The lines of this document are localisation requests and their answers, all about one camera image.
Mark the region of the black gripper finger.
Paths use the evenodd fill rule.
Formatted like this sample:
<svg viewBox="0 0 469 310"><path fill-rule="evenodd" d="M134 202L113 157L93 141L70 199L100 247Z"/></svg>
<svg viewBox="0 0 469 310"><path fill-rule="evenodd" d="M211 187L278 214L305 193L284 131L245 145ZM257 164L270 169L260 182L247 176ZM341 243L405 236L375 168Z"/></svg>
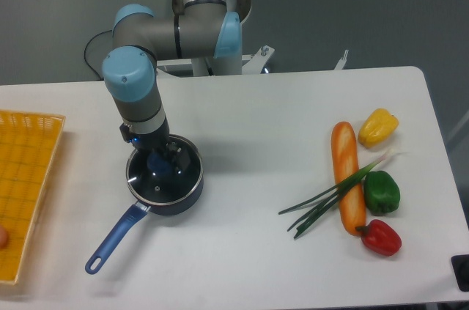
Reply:
<svg viewBox="0 0 469 310"><path fill-rule="evenodd" d="M157 152L151 152L147 156L147 168L152 174L164 174L165 160Z"/></svg>
<svg viewBox="0 0 469 310"><path fill-rule="evenodd" d="M191 158L183 144L169 142L165 148L165 159L176 174L182 174L190 165Z"/></svg>

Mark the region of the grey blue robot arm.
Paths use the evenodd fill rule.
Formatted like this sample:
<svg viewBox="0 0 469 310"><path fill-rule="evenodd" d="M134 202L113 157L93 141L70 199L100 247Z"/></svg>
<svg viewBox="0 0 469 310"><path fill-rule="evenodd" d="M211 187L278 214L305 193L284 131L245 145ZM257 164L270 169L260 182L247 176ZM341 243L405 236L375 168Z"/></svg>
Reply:
<svg viewBox="0 0 469 310"><path fill-rule="evenodd" d="M157 87L160 60L221 59L241 53L241 25L226 0L182 0L183 11L159 19L149 8L129 4L116 14L113 49L102 72L122 118L122 137L148 154L145 166L155 174L180 174L191 162L186 149L169 139L169 124Z"/></svg>

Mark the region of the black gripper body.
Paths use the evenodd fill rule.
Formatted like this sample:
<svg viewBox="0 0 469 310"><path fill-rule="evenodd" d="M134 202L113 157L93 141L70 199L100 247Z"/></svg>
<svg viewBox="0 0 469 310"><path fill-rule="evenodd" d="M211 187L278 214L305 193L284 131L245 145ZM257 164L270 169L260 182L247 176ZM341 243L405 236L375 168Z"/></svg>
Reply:
<svg viewBox="0 0 469 310"><path fill-rule="evenodd" d="M164 156L166 146L169 142L169 124L164 122L157 130L147 134L137 134L130 131L130 128L122 123L119 126L120 133L125 142L131 143L137 150L158 153Z"/></svg>

